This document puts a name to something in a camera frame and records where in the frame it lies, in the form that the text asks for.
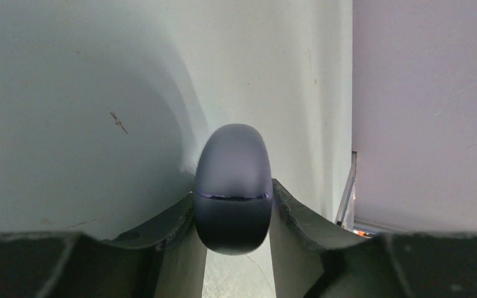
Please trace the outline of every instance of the stain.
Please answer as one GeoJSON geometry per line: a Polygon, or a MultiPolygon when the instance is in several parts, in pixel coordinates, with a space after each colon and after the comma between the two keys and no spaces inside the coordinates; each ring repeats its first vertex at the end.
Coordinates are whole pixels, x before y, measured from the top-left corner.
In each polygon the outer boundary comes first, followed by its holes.
{"type": "Polygon", "coordinates": [[[116,116],[116,113],[110,112],[109,114],[112,116],[112,118],[114,118],[114,123],[116,123],[116,125],[120,126],[120,127],[124,130],[125,133],[129,133],[129,132],[125,129],[125,127],[123,126],[122,121],[118,118],[118,116],[116,116]]]}
{"type": "Polygon", "coordinates": [[[52,222],[49,219],[42,219],[41,224],[42,225],[52,225],[52,222]]]}
{"type": "Polygon", "coordinates": [[[461,291],[463,291],[463,287],[461,286],[461,284],[452,284],[452,285],[450,286],[450,288],[451,288],[451,291],[453,291],[453,292],[461,292],[461,291]]]}
{"type": "Polygon", "coordinates": [[[76,223],[75,225],[69,225],[68,227],[65,227],[63,229],[66,230],[68,228],[78,227],[78,226],[84,225],[84,224],[90,224],[91,222],[95,222],[95,221],[97,221],[97,219],[92,219],[89,222],[80,222],[80,223],[76,223]]]}

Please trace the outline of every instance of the white panel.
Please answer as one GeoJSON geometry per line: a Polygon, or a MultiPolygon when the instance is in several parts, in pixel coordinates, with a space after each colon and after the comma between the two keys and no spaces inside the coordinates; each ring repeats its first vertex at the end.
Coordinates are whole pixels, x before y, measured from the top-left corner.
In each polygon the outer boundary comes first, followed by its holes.
{"type": "Polygon", "coordinates": [[[356,220],[477,230],[477,1],[354,3],[356,220]]]}

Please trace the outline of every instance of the white wall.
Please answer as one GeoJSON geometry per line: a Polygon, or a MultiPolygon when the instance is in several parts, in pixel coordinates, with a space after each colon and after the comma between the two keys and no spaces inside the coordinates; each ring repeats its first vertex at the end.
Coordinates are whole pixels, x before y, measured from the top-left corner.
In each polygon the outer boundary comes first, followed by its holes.
{"type": "Polygon", "coordinates": [[[477,1],[354,2],[356,219],[477,230],[477,1]]]}
{"type": "MultiPolygon", "coordinates": [[[[350,167],[351,42],[344,0],[0,0],[0,230],[113,237],[180,199],[231,122],[256,127],[273,176],[332,219],[350,167]]],[[[208,253],[206,297],[273,288],[268,242],[208,253]]]]}

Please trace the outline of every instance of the curved white surface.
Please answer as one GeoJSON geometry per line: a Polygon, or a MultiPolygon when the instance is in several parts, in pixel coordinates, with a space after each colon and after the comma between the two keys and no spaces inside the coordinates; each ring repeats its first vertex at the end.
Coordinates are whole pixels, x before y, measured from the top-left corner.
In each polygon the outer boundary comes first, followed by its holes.
{"type": "MultiPolygon", "coordinates": [[[[113,237],[180,199],[232,122],[258,129],[273,176],[331,219],[351,42],[351,1],[0,0],[0,230],[113,237]]],[[[209,253],[204,297],[274,297],[267,243],[209,253]]]]}

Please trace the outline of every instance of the mark on wall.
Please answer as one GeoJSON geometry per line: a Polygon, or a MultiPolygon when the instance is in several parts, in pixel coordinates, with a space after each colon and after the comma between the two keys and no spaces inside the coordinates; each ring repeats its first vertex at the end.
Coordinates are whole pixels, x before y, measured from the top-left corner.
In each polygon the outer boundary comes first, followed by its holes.
{"type": "Polygon", "coordinates": [[[125,133],[128,133],[128,131],[123,126],[122,121],[118,118],[118,116],[116,116],[116,113],[110,112],[109,114],[112,116],[112,118],[114,118],[114,123],[116,123],[116,125],[120,126],[124,130],[125,133]]]}
{"type": "Polygon", "coordinates": [[[51,222],[49,219],[42,219],[42,220],[41,220],[41,224],[42,224],[42,225],[51,225],[52,222],[51,222]]]}
{"type": "Polygon", "coordinates": [[[88,222],[80,222],[80,223],[76,223],[75,225],[69,225],[68,227],[65,227],[63,228],[64,230],[68,229],[68,228],[73,228],[73,227],[77,227],[79,225],[84,225],[84,224],[90,224],[91,222],[95,222],[97,219],[92,219],[88,222]]]}

